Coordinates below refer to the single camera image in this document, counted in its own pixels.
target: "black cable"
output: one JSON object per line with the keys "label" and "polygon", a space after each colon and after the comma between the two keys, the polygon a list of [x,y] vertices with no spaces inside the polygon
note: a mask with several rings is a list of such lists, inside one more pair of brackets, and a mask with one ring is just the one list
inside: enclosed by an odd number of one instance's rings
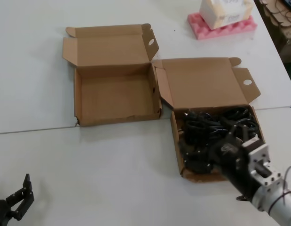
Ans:
{"label": "black cable", "polygon": [[236,125],[234,131],[241,142],[257,135],[259,125],[249,109],[236,107],[220,114],[211,115],[205,112],[189,112],[184,117],[184,142],[180,141],[180,152],[185,167],[195,173],[209,173],[208,152],[211,146],[224,139],[230,129]]}

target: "cardboard box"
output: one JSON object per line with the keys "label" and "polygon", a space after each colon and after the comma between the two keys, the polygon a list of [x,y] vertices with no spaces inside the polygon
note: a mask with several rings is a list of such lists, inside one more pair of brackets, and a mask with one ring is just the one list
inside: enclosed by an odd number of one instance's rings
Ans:
{"label": "cardboard box", "polygon": [[63,58],[75,65],[80,126],[158,119],[162,105],[151,63],[159,47],[150,24],[67,27]]}
{"label": "cardboard box", "polygon": [[256,6],[283,63],[291,62],[291,12],[276,0],[255,0]]}
{"label": "cardboard box", "polygon": [[214,30],[248,19],[253,7],[252,0],[202,0],[200,15]]}
{"label": "cardboard box", "polygon": [[218,113],[244,105],[255,115],[248,104],[260,96],[260,91],[248,69],[234,68],[240,63],[239,58],[169,59],[154,62],[161,97],[173,109],[173,139],[179,171],[184,178],[195,182],[223,180],[217,172],[199,175],[184,166],[178,147],[178,129],[188,109]]}

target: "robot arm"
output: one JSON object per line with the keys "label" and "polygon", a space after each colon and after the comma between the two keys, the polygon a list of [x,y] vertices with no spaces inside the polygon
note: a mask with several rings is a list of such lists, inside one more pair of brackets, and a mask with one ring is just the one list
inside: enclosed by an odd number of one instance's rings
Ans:
{"label": "robot arm", "polygon": [[238,143],[233,136],[236,127],[210,150],[211,163],[258,211],[267,212],[281,226],[291,226],[291,191],[272,167],[268,145],[256,137]]}

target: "white table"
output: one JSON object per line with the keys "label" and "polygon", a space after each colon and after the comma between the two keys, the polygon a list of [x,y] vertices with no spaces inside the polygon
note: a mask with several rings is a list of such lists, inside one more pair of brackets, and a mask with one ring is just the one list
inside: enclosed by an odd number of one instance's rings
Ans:
{"label": "white table", "polygon": [[[272,163],[284,172],[291,109],[257,115]],[[20,188],[27,172],[36,201],[9,226],[277,225],[237,202],[229,182],[181,178],[169,120],[0,135],[0,198]]]}
{"label": "white table", "polygon": [[256,109],[291,105],[291,82],[255,8],[255,32],[197,41],[186,18],[199,0],[0,1],[0,133],[74,126],[73,69],[62,59],[67,26],[150,23],[156,59],[240,57],[261,97]]}

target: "cardboard flap hole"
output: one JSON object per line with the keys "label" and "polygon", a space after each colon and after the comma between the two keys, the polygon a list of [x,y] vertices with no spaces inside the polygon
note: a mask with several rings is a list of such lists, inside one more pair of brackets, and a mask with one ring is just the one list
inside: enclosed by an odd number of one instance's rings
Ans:
{"label": "cardboard flap hole", "polygon": [[154,41],[155,41],[154,39],[150,40],[149,41],[149,46],[151,46],[154,43]]}
{"label": "cardboard flap hole", "polygon": [[143,43],[147,52],[147,56],[149,58],[149,61],[151,61],[152,58],[155,56],[155,54],[159,50],[159,46],[156,41],[153,30],[150,29],[146,31],[143,29],[142,38],[143,38]]}
{"label": "cardboard flap hole", "polygon": [[260,91],[247,68],[232,68],[232,70],[248,103],[260,96]]}

